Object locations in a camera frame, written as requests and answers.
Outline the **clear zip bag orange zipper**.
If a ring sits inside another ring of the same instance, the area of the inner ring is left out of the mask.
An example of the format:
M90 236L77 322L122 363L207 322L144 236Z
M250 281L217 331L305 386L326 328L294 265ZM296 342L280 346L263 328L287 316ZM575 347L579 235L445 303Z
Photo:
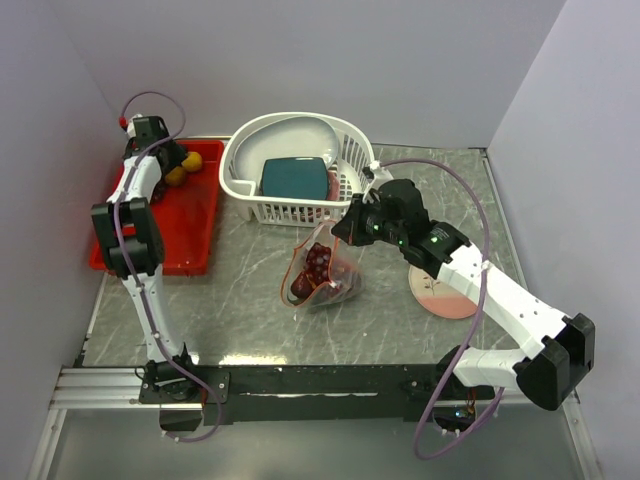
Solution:
M351 247L332 233L335 225L332 220L318 224L293 249L279 291L286 306L315 309L342 303L364 291L364 274Z

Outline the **dark red toy plum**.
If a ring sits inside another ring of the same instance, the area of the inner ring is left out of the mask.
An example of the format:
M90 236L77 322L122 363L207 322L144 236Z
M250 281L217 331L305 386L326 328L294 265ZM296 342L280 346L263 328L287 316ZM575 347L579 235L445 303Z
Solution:
M300 272L290 287L291 294L298 300L306 300L314 290L314 283L305 272Z

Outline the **dark red grape bunch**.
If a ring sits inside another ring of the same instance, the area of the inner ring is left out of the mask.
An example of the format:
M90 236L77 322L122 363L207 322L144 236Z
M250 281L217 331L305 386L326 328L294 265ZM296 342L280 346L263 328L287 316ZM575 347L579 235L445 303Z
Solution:
M331 256L332 250L319 242L315 242L307 252L304 272L309 275L315 287L328 279Z

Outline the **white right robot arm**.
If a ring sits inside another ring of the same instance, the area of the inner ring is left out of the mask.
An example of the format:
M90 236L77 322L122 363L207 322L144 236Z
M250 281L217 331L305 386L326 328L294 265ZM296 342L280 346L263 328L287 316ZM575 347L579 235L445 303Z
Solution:
M554 411L591 371L593 321L536 298L484 259L457 228L430 219L412 181L386 182L370 200L354 195L332 233L351 246L382 241L397 247L410 265L464 295L515 340L513 350L466 348L437 375L445 396L460 398L471 387L492 386L519 390Z

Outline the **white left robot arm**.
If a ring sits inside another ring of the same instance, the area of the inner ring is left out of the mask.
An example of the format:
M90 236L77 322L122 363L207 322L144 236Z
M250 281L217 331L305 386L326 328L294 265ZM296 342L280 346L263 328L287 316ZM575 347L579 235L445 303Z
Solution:
M156 187L186 159L159 116L122 120L128 136L123 171L113 193L92 206L91 220L103 261L126 288L144 334L147 389L178 402L197 393L199 378L182 337L170 320L163 284L165 247L151 209Z

